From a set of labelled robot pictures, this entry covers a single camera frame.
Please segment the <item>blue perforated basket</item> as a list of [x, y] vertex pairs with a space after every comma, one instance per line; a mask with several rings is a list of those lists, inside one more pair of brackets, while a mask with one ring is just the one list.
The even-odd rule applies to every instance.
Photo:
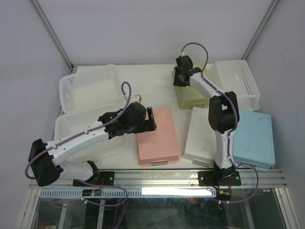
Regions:
[[269, 114], [240, 110], [234, 133], [233, 160], [236, 165], [254, 165], [267, 171], [275, 165], [272, 120]]

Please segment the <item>cream white perforated basket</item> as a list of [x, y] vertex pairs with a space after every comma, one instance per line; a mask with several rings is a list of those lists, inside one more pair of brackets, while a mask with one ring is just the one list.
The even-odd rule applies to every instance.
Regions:
[[203, 167], [212, 167], [216, 156], [215, 132], [208, 122], [207, 108], [192, 109], [182, 160]]

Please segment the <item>yellow-green perforated basket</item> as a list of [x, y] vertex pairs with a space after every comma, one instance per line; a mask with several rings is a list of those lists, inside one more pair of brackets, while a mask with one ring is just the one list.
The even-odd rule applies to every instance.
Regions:
[[[201, 79], [201, 71], [204, 63], [193, 63], [193, 68], [200, 68], [198, 73], [199, 78]], [[172, 72], [172, 78], [175, 79], [177, 64], [174, 65], [174, 69]], [[211, 79], [208, 66], [204, 69], [204, 75], [206, 79]], [[197, 91], [195, 88], [191, 86], [179, 87], [174, 86], [176, 98], [178, 102], [178, 106], [181, 110], [190, 110], [193, 107], [199, 108], [208, 108], [209, 107], [209, 99], [205, 99], [202, 94]]]

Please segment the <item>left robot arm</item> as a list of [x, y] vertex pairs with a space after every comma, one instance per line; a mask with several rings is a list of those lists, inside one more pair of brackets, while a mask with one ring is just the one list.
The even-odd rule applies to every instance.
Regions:
[[73, 180], [75, 186], [98, 186], [105, 182], [92, 160], [71, 162], [74, 154], [101, 142], [127, 134], [155, 131], [152, 107], [139, 102], [130, 103], [115, 112], [106, 112], [83, 131], [56, 141], [41, 139], [31, 145], [25, 176], [45, 187], [58, 180]]

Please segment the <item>translucent white basket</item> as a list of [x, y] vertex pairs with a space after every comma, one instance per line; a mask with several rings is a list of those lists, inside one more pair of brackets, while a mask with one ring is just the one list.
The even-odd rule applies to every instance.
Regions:
[[217, 61], [208, 70], [211, 81], [226, 92], [235, 92], [239, 109], [257, 111], [260, 92], [246, 60]]
[[[117, 103], [107, 104], [106, 106], [96, 106], [87, 109], [78, 109], [59, 116], [55, 121], [55, 139], [75, 134], [91, 125], [106, 112], [115, 112], [120, 110]], [[127, 135], [118, 136], [106, 142], [99, 142], [82, 151], [77, 152], [68, 161], [83, 162], [87, 160], [94, 161], [100, 156], [116, 153], [127, 146], [129, 140]]]
[[59, 81], [62, 110], [70, 113], [120, 100], [123, 98], [121, 84], [113, 64], [64, 76]]

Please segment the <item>pink perforated basket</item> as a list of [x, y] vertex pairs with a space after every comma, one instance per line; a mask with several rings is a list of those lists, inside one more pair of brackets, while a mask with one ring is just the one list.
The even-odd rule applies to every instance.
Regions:
[[180, 161], [180, 148], [172, 109], [153, 109], [156, 130], [137, 134], [138, 161], [141, 167], [175, 164]]

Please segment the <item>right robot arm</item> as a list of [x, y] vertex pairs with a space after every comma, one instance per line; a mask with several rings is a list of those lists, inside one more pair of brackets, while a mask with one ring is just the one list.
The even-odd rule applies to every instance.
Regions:
[[203, 69], [193, 66], [188, 55], [176, 58], [174, 70], [174, 86], [190, 86], [209, 100], [208, 122], [215, 131], [216, 157], [212, 174], [204, 176], [203, 180], [212, 187], [223, 185], [235, 174], [236, 168], [232, 158], [232, 141], [239, 122], [237, 96], [233, 91], [225, 92], [213, 84]]

